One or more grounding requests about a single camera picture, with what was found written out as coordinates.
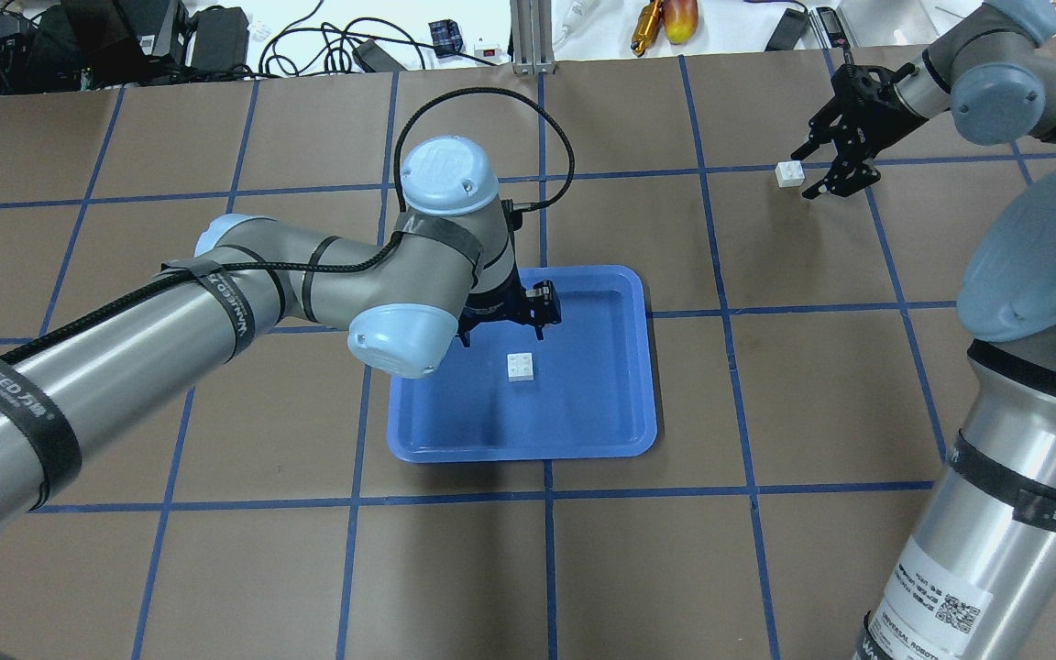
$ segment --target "cable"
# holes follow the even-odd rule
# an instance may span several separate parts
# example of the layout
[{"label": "cable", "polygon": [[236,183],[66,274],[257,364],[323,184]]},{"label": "cable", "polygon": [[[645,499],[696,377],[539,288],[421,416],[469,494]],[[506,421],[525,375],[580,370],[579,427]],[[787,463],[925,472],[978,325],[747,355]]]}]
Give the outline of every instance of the cable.
[{"label": "cable", "polygon": [[768,3],[792,3],[796,4],[797,7],[802,8],[802,12],[809,14],[809,7],[806,7],[805,3],[800,0],[744,0],[749,4],[768,4]]},{"label": "cable", "polygon": [[[369,268],[377,266],[381,263],[386,256],[394,250],[395,247],[401,243],[402,233],[395,231],[393,237],[390,239],[389,243],[385,243],[384,247],[381,247],[369,260],[360,263],[346,264],[346,266],[336,266],[336,264],[309,264],[309,263],[293,263],[293,262],[248,262],[248,263],[229,263],[229,264],[219,264],[222,266],[224,271],[227,272],[238,272],[247,270],[294,270],[302,272],[334,272],[334,275],[351,275],[351,272],[361,272],[369,270]],[[16,347],[16,350],[7,351],[0,356],[0,359],[7,364],[18,364],[22,360],[34,357],[40,354],[42,351],[50,350],[50,347],[59,345],[68,339],[86,333],[93,327],[100,325],[108,321],[108,319],[113,318],[121,313],[129,312],[135,305],[142,304],[150,300],[154,296],[163,291],[167,291],[169,288],[176,287],[178,284],[187,283],[188,281],[193,281],[193,275],[189,271],[177,270],[169,271],[167,275],[159,276],[157,280],[151,281],[150,284],[144,285],[144,287],[135,289],[135,291],[130,291],[126,296],[116,298],[116,300],[100,306],[94,312],[88,313],[80,318],[75,319],[68,325],[63,325],[58,329],[51,331],[46,335],[33,339],[31,342],[26,342],[24,345]]]},{"label": "cable", "polygon": [[400,212],[407,212],[407,197],[401,193],[401,176],[399,172],[401,171],[401,146],[407,142],[407,135],[410,134],[410,129],[413,129],[414,122],[419,120],[423,114],[434,106],[442,103],[446,100],[457,99],[458,96],[467,96],[470,94],[495,94],[498,96],[508,96],[512,99],[520,100],[521,103],[528,106],[533,110],[536,110],[536,114],[544,117],[545,121],[552,127],[552,130],[557,131],[558,137],[561,138],[562,145],[565,145],[565,153],[569,157],[569,171],[565,174],[565,184],[561,186],[560,191],[557,191],[554,195],[547,200],[542,200],[540,202],[533,202],[533,204],[525,206],[524,212],[535,212],[540,209],[548,208],[550,205],[557,204],[558,200],[561,200],[567,191],[569,191],[569,185],[573,183],[573,172],[576,171],[576,157],[573,155],[573,144],[569,143],[569,136],[565,134],[565,130],[561,128],[561,125],[557,124],[557,120],[549,115],[544,108],[536,105],[536,101],[529,99],[529,97],[524,96],[520,92],[511,92],[510,89],[503,89],[502,87],[465,87],[463,89],[456,89],[454,92],[447,92],[441,96],[435,97],[435,99],[429,100],[425,103],[422,108],[418,108],[414,112],[413,116],[410,117],[410,121],[407,121],[407,126],[402,127],[401,133],[398,134],[397,142],[393,145],[393,188],[394,191],[398,193],[398,210]]}]

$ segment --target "light blue joint cap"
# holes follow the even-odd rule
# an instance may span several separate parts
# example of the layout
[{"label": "light blue joint cap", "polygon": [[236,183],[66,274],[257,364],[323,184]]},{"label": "light blue joint cap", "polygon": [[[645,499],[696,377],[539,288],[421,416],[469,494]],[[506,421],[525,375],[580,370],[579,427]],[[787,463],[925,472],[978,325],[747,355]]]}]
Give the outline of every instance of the light blue joint cap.
[{"label": "light blue joint cap", "polygon": [[222,241],[224,234],[233,229],[235,226],[243,225],[243,223],[248,220],[261,219],[263,219],[261,214],[245,214],[240,212],[221,214],[221,216],[210,221],[210,226],[208,226],[208,228],[206,228],[206,230],[197,237],[197,243],[194,243],[193,246],[193,256],[199,256],[214,249],[214,246],[219,244],[219,241]]},{"label": "light blue joint cap", "polygon": [[964,275],[960,322],[985,342],[1056,325],[1056,171],[1013,201]]},{"label": "light blue joint cap", "polygon": [[1013,18],[1015,24],[1038,41],[1038,48],[1056,34],[1056,12],[1049,0],[984,0],[984,3]]},{"label": "light blue joint cap", "polygon": [[956,130],[976,145],[1014,142],[1038,126],[1044,112],[1042,80],[1018,64],[973,67],[951,87]]},{"label": "light blue joint cap", "polygon": [[414,147],[400,174],[407,203],[440,218],[477,212],[499,193],[483,147],[458,135],[432,137]]},{"label": "light blue joint cap", "polygon": [[380,305],[353,318],[348,351],[382,372],[422,379],[439,367],[457,331],[458,319],[436,306]]}]

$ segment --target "plastic tray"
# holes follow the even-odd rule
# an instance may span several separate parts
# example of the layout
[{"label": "plastic tray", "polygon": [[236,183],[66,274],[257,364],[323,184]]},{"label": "plastic tray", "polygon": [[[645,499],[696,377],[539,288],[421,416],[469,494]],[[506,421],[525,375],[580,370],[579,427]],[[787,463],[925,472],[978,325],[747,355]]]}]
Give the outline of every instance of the plastic tray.
[{"label": "plastic tray", "polygon": [[[526,267],[552,280],[561,325],[485,323],[439,371],[394,379],[390,450],[411,463],[640,455],[658,435],[642,281],[627,267]],[[508,381],[507,356],[530,352],[533,380]]]}]

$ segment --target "mango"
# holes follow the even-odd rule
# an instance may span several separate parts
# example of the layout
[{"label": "mango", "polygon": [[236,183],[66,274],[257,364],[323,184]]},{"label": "mango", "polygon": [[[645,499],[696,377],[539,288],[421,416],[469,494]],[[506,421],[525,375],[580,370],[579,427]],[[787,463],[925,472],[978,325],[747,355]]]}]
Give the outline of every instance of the mango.
[{"label": "mango", "polygon": [[666,38],[672,43],[686,43],[699,29],[699,0],[666,0],[663,24],[666,24]]}]

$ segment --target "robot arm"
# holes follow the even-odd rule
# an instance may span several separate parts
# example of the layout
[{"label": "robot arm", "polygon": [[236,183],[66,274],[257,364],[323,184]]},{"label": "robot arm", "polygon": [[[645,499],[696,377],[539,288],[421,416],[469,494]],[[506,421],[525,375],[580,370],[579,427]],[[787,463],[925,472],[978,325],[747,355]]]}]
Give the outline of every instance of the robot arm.
[{"label": "robot arm", "polygon": [[84,460],[284,317],[347,329],[366,364],[418,379],[487,321],[560,322],[548,281],[521,287],[515,206],[487,156],[437,137],[408,156],[411,211],[380,249],[226,214],[147,287],[0,359],[0,529]]},{"label": "robot arm", "polygon": [[948,109],[977,145],[1026,134],[1056,143],[1056,59],[1036,53],[1055,33],[1050,3],[985,0],[897,72],[854,64],[846,51],[830,80],[833,99],[810,118],[808,142],[792,155],[802,159],[833,143],[837,157],[803,195],[846,197],[875,184],[874,157]]}]

